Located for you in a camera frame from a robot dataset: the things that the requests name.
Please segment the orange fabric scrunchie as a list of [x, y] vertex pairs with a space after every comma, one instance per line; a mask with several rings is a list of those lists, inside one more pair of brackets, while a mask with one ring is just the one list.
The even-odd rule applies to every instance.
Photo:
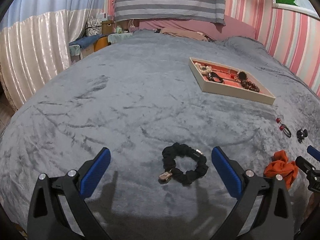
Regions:
[[287, 189], [290, 189], [298, 175], [296, 162], [289, 161], [284, 150], [275, 152], [272, 161], [264, 169], [264, 176], [267, 178], [274, 178], [278, 174], [284, 179]]

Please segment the black hair claw clip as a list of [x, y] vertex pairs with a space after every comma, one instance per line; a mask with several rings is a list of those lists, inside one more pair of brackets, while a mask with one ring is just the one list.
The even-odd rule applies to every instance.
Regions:
[[299, 129], [296, 132], [297, 140], [299, 143], [302, 143], [305, 138], [308, 137], [308, 131], [306, 129]]

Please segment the black hair tie red beads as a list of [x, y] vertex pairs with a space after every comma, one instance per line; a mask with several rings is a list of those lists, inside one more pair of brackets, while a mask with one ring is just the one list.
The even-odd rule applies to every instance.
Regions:
[[291, 138], [292, 137], [292, 133], [291, 131], [289, 130], [289, 128], [281, 122], [281, 119], [280, 118], [276, 118], [276, 122], [278, 124], [280, 124], [279, 126], [279, 129], [288, 137], [288, 138]]

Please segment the black scrunchie with charm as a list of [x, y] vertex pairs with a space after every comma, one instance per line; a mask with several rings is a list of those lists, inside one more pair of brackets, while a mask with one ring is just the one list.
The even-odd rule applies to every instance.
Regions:
[[162, 162], [164, 171], [158, 178], [162, 184], [173, 179], [183, 186], [190, 186], [204, 177], [209, 168], [207, 158], [200, 150], [178, 142], [162, 151]]

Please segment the cream fabric scrunchie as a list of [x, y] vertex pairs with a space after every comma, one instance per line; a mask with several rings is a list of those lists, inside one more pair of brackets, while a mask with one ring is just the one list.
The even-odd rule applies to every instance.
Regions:
[[211, 66], [200, 64], [199, 62], [195, 62], [195, 66], [203, 76], [206, 76], [212, 72]]

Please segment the grey plush bed blanket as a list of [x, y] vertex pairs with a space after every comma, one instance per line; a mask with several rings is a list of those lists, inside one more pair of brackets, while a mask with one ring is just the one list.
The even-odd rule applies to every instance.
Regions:
[[[191, 57], [251, 73], [274, 104], [202, 92]], [[299, 129], [308, 131], [302, 143]], [[209, 239], [235, 199], [213, 165], [190, 186], [160, 184], [162, 151], [175, 142], [206, 157], [219, 146], [262, 175], [274, 152], [309, 159], [307, 147], [319, 148], [319, 98], [249, 38], [210, 43], [137, 32], [75, 63], [15, 113], [1, 136], [4, 208], [25, 228], [39, 174], [63, 176], [107, 147], [111, 163], [86, 202], [113, 239]]]

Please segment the beige tray with brick lining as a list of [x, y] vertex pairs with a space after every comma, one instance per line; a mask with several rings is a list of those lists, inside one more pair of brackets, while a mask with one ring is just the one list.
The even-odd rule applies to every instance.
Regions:
[[[195, 62], [211, 66], [212, 72], [203, 76]], [[231, 96], [272, 105], [276, 97], [251, 73], [224, 64], [196, 59], [189, 59], [189, 67], [203, 92]], [[238, 72], [245, 72], [247, 80], [233, 80], [231, 74], [238, 77]]]

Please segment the white satin curtain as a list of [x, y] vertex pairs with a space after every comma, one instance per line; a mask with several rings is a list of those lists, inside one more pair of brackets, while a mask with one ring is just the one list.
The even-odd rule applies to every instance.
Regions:
[[17, 111], [71, 65], [69, 43], [100, 9], [59, 10], [31, 16], [1, 31], [1, 84]]

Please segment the blue cloth on side table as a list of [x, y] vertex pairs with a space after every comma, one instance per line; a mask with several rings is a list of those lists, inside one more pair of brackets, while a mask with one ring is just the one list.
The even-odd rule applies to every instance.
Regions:
[[84, 36], [84, 37], [79, 38], [73, 42], [70, 42], [69, 46], [78, 45], [78, 46], [80, 46], [81, 49], [86, 49], [90, 45], [95, 44], [95, 42], [97, 42], [101, 37], [102, 37], [102, 35]]

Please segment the patterned fabric bag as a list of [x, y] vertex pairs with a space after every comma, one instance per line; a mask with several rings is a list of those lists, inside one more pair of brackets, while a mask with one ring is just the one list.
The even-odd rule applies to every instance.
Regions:
[[89, 18], [85, 27], [86, 36], [102, 34], [102, 20], [100, 18]]

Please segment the brown storage box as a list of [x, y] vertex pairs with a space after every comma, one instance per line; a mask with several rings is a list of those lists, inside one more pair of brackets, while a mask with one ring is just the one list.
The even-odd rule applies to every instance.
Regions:
[[111, 35], [114, 33], [114, 21], [107, 20], [101, 22], [101, 34]]

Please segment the tan pillow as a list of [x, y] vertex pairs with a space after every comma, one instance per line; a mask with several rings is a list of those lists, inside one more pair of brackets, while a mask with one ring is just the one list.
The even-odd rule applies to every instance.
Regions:
[[163, 28], [160, 31], [161, 34], [166, 34], [174, 37], [186, 37], [191, 38], [197, 41], [206, 41], [208, 42], [208, 38], [203, 33], [199, 33], [196, 31], [189, 31], [189, 30], [182, 30], [182, 29], [175, 29], [175, 28]]

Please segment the grey striped hanging sheet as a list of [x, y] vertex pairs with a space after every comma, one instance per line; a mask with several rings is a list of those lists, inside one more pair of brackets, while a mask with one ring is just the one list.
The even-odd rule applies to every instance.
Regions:
[[226, 0], [116, 0], [114, 19], [198, 20], [225, 25]]

